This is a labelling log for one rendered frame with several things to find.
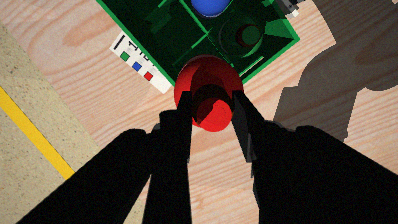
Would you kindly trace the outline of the white paper pick list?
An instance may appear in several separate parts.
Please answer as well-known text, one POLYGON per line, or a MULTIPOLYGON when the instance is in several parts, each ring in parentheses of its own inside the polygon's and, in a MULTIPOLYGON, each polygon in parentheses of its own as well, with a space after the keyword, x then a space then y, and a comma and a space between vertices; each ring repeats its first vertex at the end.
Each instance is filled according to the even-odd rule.
POLYGON ((123 30, 109 49, 163 94, 172 86, 123 30))

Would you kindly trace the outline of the red bottle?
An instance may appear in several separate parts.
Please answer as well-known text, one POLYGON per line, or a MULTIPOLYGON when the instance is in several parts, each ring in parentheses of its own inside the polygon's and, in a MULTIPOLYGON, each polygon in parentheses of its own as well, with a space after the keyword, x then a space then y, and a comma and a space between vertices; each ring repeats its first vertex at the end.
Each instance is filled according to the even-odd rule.
POLYGON ((174 86, 174 101, 177 108, 182 91, 192 91, 192 125, 218 132, 233 117, 232 90, 244 93, 237 71, 217 56, 200 54, 182 67, 174 86))

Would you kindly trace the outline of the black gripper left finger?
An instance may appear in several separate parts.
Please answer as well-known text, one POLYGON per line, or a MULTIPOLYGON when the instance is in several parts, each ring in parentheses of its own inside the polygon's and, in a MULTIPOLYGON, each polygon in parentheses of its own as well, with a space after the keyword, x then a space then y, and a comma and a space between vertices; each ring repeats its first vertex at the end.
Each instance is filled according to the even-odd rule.
POLYGON ((192 91, 159 120, 119 134, 16 224, 123 224, 150 175, 142 224, 192 224, 192 91))

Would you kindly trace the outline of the green crate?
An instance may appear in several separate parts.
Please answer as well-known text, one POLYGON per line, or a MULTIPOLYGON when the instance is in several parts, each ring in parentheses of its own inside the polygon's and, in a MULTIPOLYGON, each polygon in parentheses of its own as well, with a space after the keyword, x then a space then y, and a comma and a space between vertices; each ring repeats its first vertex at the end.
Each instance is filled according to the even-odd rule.
POLYGON ((231 0, 220 16, 209 20, 195 13, 190 0, 96 1, 173 87, 185 63, 200 54, 221 58, 245 83, 270 58, 288 24, 275 0, 231 0), (259 49, 243 58, 227 54, 218 42, 222 25, 238 14, 256 17, 264 32, 259 49))

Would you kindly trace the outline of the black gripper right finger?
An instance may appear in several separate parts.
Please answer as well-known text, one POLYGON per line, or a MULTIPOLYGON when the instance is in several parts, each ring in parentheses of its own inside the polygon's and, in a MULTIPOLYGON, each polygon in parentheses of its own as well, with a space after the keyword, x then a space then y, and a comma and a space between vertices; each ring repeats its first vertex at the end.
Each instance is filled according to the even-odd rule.
POLYGON ((397 174, 319 128, 264 120, 242 90, 232 102, 264 224, 398 224, 397 174))

